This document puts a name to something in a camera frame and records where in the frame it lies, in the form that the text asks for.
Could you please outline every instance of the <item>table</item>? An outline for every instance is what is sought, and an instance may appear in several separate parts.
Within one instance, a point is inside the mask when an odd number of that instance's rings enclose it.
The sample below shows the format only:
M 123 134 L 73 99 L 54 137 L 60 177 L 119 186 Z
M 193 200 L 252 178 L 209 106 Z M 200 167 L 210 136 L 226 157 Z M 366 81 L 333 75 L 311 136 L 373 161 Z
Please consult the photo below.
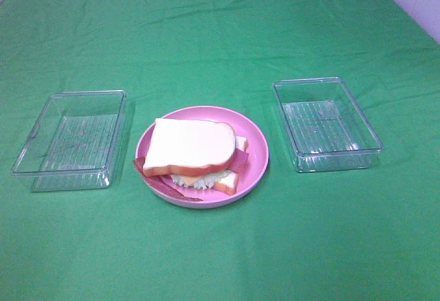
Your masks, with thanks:
M 438 300 L 440 47 L 391 0 L 5 0 L 0 299 Z M 366 170 L 294 171 L 271 84 L 340 76 L 384 143 Z M 10 173 L 47 97 L 125 89 L 121 173 L 31 193 Z M 238 111 L 270 151 L 241 200 L 191 210 L 131 160 L 154 118 Z

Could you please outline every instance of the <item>green cloth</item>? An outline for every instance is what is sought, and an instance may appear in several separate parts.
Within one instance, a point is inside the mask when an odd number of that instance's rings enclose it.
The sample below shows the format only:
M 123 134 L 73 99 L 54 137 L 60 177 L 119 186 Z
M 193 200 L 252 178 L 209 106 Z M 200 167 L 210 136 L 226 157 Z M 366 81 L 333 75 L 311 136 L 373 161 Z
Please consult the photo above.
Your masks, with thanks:
M 340 76 L 379 166 L 300 174 L 272 83 Z M 0 3 L 1 300 L 440 300 L 440 47 L 391 0 Z M 125 89 L 124 167 L 103 190 L 31 193 L 10 173 L 52 93 Z M 192 105 L 241 112 L 270 163 L 241 200 L 153 194 L 135 147 Z

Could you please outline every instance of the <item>sandwich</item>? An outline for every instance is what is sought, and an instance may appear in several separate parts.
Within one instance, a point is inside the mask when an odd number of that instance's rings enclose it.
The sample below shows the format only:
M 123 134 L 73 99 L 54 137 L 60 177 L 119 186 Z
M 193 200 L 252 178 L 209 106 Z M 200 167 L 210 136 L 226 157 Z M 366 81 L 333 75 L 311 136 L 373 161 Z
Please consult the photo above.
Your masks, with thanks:
M 135 165 L 148 181 L 154 178 L 156 188 L 161 181 L 174 193 L 195 188 L 233 195 L 248 161 L 247 147 L 246 137 L 226 122 L 158 118 L 146 157 Z

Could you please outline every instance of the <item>plastic tray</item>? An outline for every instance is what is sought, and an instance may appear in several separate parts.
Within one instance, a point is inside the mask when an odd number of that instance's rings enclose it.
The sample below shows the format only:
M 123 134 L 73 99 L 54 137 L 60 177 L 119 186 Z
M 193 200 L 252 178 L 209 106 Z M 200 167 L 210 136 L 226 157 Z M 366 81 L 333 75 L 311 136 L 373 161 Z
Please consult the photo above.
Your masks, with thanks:
M 382 143 L 340 78 L 273 84 L 298 172 L 368 168 Z
M 126 97 L 122 90 L 51 95 L 12 174 L 29 183 L 34 192 L 110 186 Z

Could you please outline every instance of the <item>transparent tray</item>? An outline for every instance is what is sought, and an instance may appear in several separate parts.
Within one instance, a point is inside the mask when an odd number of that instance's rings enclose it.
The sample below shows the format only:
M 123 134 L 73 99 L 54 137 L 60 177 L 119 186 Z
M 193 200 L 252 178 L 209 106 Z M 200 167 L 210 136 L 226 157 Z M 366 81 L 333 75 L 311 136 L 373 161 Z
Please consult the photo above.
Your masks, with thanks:
M 124 125 L 125 91 L 51 95 L 20 152 L 12 174 L 31 191 L 110 186 Z
M 298 172 L 368 168 L 382 143 L 340 78 L 273 84 Z

